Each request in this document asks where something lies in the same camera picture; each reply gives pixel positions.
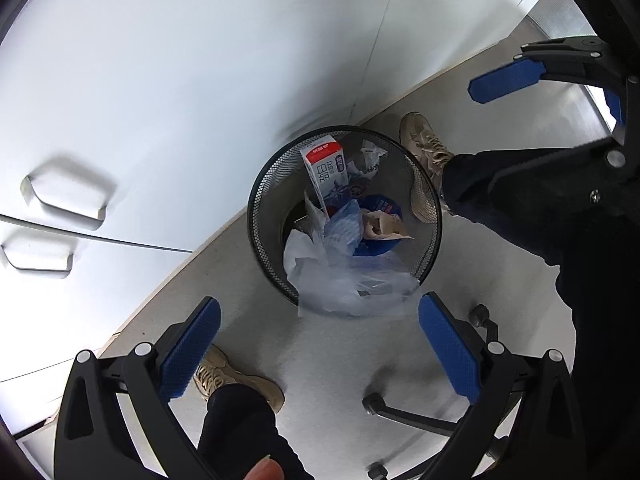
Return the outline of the person's left hand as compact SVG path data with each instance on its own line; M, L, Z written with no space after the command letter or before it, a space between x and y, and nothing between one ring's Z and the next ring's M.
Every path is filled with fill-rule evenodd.
M244 480L283 480L281 466L269 456L260 460L244 477Z

